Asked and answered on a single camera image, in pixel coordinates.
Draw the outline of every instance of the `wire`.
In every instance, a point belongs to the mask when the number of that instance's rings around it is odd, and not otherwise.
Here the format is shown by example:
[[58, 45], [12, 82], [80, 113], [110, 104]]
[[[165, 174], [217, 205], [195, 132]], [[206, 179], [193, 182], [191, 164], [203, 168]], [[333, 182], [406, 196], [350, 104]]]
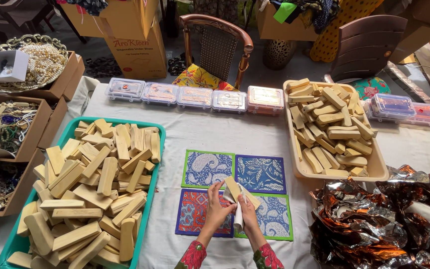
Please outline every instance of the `wire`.
[[407, 65], [407, 66], [413, 67], [413, 68], [420, 68], [420, 67], [429, 67], [430, 68], [430, 66], [425, 66], [425, 65], [418, 65], [418, 66]]

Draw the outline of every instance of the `green fabric border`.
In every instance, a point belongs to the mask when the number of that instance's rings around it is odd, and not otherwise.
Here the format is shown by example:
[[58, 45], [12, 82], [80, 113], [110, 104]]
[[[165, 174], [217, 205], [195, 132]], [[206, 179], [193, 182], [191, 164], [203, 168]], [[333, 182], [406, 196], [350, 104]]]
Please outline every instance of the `green fabric border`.
[[[288, 211], [288, 220], [290, 223], [290, 237], [281, 236], [265, 236], [265, 239], [271, 240], [282, 240], [282, 241], [293, 241], [293, 224], [291, 222], [291, 211], [290, 211], [290, 199], [288, 194], [273, 194], [273, 193], [251, 193], [253, 196], [267, 196], [267, 197], [284, 197], [286, 199], [286, 210]], [[237, 238], [248, 238], [246, 235], [239, 234], [235, 229], [235, 237]]]
[[235, 178], [235, 153], [216, 152], [216, 151], [202, 151], [202, 150], [188, 149], [185, 152], [185, 163], [183, 164], [183, 174], [182, 174], [182, 184], [181, 184], [181, 187], [183, 187], [183, 188], [197, 188], [197, 189], [208, 189], [210, 187], [210, 186], [200, 186], [200, 185], [185, 184], [185, 173], [187, 173], [187, 160], [188, 160], [188, 153], [189, 152], [200, 152], [200, 153], [231, 155], [232, 156], [232, 177]]

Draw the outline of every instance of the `metallic foil wrapping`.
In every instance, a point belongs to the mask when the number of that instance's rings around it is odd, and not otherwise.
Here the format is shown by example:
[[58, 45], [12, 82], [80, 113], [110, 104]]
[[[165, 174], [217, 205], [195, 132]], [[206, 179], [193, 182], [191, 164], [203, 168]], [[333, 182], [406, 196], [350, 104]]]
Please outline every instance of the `metallic foil wrapping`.
[[430, 174], [388, 169], [389, 180], [372, 193], [351, 178], [310, 192], [319, 205], [310, 227], [316, 260], [335, 268], [430, 269], [430, 222], [404, 212], [413, 201], [430, 210]]

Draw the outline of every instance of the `blue paisley coaster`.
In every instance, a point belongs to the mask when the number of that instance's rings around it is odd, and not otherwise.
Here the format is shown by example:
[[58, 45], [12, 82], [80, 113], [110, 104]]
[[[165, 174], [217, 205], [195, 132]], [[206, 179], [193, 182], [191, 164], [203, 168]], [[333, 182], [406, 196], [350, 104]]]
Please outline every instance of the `blue paisley coaster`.
[[[290, 204], [286, 194], [252, 193], [260, 201], [257, 209], [258, 226], [266, 239], [293, 241]], [[235, 237], [247, 238], [235, 231]]]
[[[222, 198], [223, 192], [218, 193], [220, 204], [225, 207], [228, 201]], [[179, 213], [175, 226], [176, 235], [198, 235], [204, 227], [207, 214], [208, 196], [205, 190], [182, 189], [180, 195]], [[233, 214], [228, 214], [224, 222], [214, 233], [214, 237], [233, 237]]]
[[234, 174], [235, 154], [188, 149], [182, 187], [208, 189], [213, 183]]
[[235, 180], [249, 192], [286, 194], [283, 158], [236, 155]]

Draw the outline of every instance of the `red floral sleeve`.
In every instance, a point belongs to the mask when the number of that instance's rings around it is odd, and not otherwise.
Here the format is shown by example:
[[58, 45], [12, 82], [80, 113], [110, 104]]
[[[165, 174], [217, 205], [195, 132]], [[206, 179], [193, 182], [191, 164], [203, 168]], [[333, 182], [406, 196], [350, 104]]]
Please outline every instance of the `red floral sleeve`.
[[206, 256], [207, 251], [204, 245], [194, 240], [190, 243], [190, 246], [185, 254], [183, 254], [182, 259], [180, 259], [179, 263], [175, 266], [175, 269], [199, 269]]
[[275, 252], [268, 243], [262, 245], [254, 254], [253, 260], [258, 269], [284, 269]]

